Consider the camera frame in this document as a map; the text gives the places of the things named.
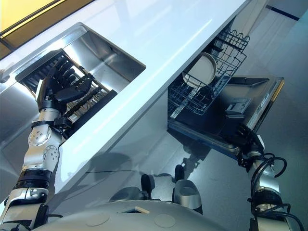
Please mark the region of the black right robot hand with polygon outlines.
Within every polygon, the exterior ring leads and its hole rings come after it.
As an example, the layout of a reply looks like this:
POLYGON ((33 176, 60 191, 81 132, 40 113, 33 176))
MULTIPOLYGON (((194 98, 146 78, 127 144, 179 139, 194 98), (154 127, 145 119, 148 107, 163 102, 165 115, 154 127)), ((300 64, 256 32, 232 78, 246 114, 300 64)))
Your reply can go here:
POLYGON ((237 134, 243 140, 243 142, 239 144, 239 147, 245 155, 248 155, 248 153, 252 151, 256 151, 261 154, 264 153, 264 147, 259 137, 249 127, 244 124, 240 124, 237 129, 237 134))

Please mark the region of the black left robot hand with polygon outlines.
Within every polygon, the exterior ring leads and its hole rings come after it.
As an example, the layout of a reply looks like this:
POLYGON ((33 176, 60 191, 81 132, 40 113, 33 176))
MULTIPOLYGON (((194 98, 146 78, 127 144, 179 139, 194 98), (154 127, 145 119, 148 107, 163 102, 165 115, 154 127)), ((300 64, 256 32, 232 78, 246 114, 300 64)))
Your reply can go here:
POLYGON ((71 63, 62 57, 42 81, 37 96, 38 110, 52 108, 66 112, 66 104, 86 95, 91 83, 92 78, 87 75, 77 80, 71 63))

